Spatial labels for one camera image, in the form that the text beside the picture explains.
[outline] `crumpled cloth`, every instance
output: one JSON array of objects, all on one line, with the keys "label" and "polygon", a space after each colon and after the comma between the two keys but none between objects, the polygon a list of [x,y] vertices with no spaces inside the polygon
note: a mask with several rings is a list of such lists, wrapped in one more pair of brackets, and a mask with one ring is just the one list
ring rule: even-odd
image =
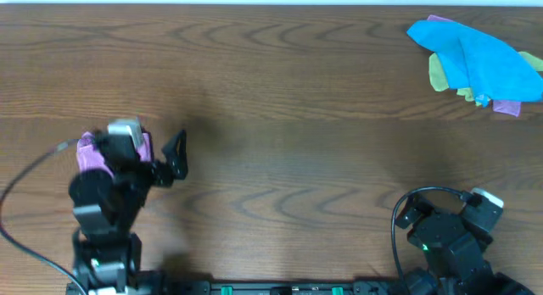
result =
[{"label": "crumpled cloth", "polygon": [[473,28],[449,21],[420,20],[407,34],[439,57],[450,88],[471,87],[474,100],[536,102],[543,78],[512,47]]}]

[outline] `cable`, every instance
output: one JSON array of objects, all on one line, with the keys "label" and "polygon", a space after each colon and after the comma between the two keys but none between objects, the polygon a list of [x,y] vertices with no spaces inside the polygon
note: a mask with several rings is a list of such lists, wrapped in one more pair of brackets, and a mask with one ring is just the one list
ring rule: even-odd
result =
[{"label": "cable", "polygon": [[400,259],[398,258],[398,249],[396,248],[396,234],[395,234],[395,224],[396,224],[396,215],[398,214],[398,209],[400,208],[401,204],[408,199],[409,197],[420,193],[420,192],[426,192],[426,191],[442,191],[442,192],[448,192],[457,195],[458,197],[462,196],[462,192],[458,191],[456,189],[452,189],[449,187],[443,187],[443,186],[424,186],[417,189],[413,189],[409,191],[408,193],[404,194],[396,203],[394,206],[394,210],[392,210],[392,219],[390,220],[390,238],[392,240],[392,254],[394,255],[394,262],[396,264],[396,270],[398,271],[398,277],[400,278],[400,281],[404,284],[404,287],[406,288],[407,294],[409,294],[409,287],[407,286],[406,278],[404,277],[404,272],[401,270],[400,265]]},{"label": "cable", "polygon": [[22,180],[27,174],[29,174],[31,171],[33,171],[39,164],[41,164],[45,159],[48,159],[50,156],[60,153],[64,151],[67,147],[70,145],[77,143],[78,139],[70,139],[68,141],[62,142],[54,149],[46,152],[39,158],[35,159],[31,164],[27,165],[2,191],[2,196],[0,196],[0,234],[11,244],[13,244],[16,248],[20,249],[24,253],[29,254],[30,256],[42,261],[44,264],[47,264],[51,266],[52,268],[56,269],[60,273],[68,276],[72,282],[77,286],[79,289],[81,295],[88,295],[88,292],[85,290],[85,287],[77,280],[75,276],[73,276],[67,269],[63,268],[62,266],[54,263],[52,260],[47,259],[46,257],[42,256],[41,254],[33,251],[32,249],[26,247],[22,243],[15,240],[9,233],[5,230],[3,223],[2,223],[2,206],[3,202],[6,200],[6,197],[11,192],[11,190],[15,187],[15,185]]}]

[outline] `purple cloth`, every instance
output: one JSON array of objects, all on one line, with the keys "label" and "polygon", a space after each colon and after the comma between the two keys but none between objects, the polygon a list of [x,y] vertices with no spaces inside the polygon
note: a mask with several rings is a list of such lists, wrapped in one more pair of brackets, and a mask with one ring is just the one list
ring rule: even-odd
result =
[{"label": "purple cloth", "polygon": [[[79,164],[79,171],[87,171],[92,169],[101,169],[113,176],[113,173],[105,165],[104,157],[100,152],[94,149],[92,145],[92,138],[94,135],[90,132],[85,132],[79,142],[77,142],[77,163]],[[151,140],[148,133],[143,133],[143,145],[137,149],[137,153],[140,156],[140,160],[143,162],[150,162],[153,160],[151,154]]]},{"label": "purple cloth", "polygon": [[520,115],[520,105],[519,101],[509,101],[509,100],[494,100],[492,109],[497,113],[510,114],[515,117]]},{"label": "purple cloth", "polygon": [[435,21],[454,21],[452,19],[446,19],[446,18],[442,18],[441,16],[437,16],[437,15],[429,15],[428,18],[426,20],[435,20]]}]

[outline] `wooden table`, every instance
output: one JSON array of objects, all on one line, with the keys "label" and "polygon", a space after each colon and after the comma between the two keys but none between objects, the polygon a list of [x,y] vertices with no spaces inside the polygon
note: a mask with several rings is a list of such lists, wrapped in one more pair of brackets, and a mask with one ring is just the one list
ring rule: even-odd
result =
[{"label": "wooden table", "polygon": [[[188,131],[189,177],[153,189],[143,267],[217,279],[396,275],[391,208],[424,185],[505,200],[485,257],[543,292],[543,105],[520,118],[433,92],[406,30],[439,14],[543,56],[543,9],[3,5],[0,181],[54,143],[139,116]],[[14,237],[71,267],[74,151],[8,198]],[[398,232],[406,270],[423,254]],[[67,279],[0,241],[0,294]]]}]

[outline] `wood grain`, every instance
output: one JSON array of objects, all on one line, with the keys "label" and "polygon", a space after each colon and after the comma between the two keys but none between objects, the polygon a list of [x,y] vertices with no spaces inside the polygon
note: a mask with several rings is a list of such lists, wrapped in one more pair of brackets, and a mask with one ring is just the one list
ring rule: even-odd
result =
[{"label": "wood grain", "polygon": [[[486,258],[542,293],[543,106],[514,119],[433,92],[429,52],[405,33],[428,14],[543,56],[541,8],[0,6],[0,183],[60,140],[137,115],[157,146],[186,128],[191,169],[137,220],[146,269],[395,276],[397,198],[483,186],[506,202]],[[3,213],[67,267],[76,171],[73,152],[45,163]],[[404,267],[423,264],[399,239]],[[0,294],[66,282],[0,242]]]}]

